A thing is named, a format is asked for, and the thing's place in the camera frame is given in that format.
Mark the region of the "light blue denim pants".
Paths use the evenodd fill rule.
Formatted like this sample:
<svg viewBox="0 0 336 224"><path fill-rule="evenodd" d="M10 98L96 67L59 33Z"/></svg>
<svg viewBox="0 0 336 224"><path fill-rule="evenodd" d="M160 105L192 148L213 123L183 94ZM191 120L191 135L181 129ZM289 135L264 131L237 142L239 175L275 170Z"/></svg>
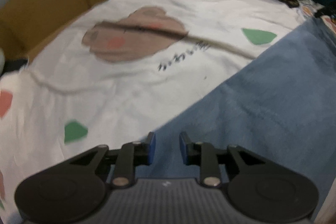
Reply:
<svg viewBox="0 0 336 224"><path fill-rule="evenodd" d="M240 145L305 175L319 190L315 223L335 223L335 33L310 18L155 131L153 164L138 177L196 177L178 139Z"/></svg>

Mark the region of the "cream bear print bedsheet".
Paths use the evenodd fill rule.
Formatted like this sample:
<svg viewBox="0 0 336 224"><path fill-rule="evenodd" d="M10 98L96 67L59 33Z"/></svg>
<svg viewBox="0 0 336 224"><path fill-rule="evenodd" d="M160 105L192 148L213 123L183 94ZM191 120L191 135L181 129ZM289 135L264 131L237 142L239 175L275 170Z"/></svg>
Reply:
<svg viewBox="0 0 336 224"><path fill-rule="evenodd" d="M143 138L302 22L277 0L108 0L1 78L1 220L26 177Z"/></svg>

